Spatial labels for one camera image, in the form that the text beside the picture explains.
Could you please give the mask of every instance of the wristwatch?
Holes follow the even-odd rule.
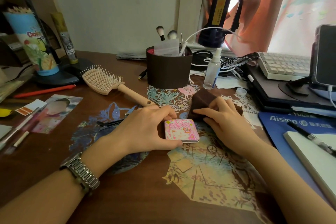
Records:
[[[100,181],[81,161],[81,155],[82,152],[65,159],[59,169],[63,170],[67,168],[75,177],[76,182],[79,183],[82,186],[84,192],[87,193],[90,191],[90,189],[96,189],[100,184]]]

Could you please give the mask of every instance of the hair brush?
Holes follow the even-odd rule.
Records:
[[[119,90],[133,98],[142,106],[155,104],[144,96],[126,87],[121,76],[116,76],[113,73],[107,72],[106,69],[101,66],[86,68],[81,72],[81,74],[86,84],[99,94],[107,95],[111,90]]]

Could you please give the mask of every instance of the keyboard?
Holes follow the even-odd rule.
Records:
[[[267,79],[295,81],[309,76],[310,57],[259,52],[258,64]]]

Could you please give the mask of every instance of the clear spray bottle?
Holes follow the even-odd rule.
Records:
[[[216,79],[221,68],[221,53],[222,49],[217,48],[215,55],[208,64],[203,83],[203,88],[207,90],[212,90],[215,87]]]

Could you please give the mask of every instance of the makeup brush holder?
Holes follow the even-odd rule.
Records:
[[[159,89],[177,89],[188,85],[193,53],[186,47],[185,56],[165,57],[154,55],[154,47],[146,49],[147,81]]]

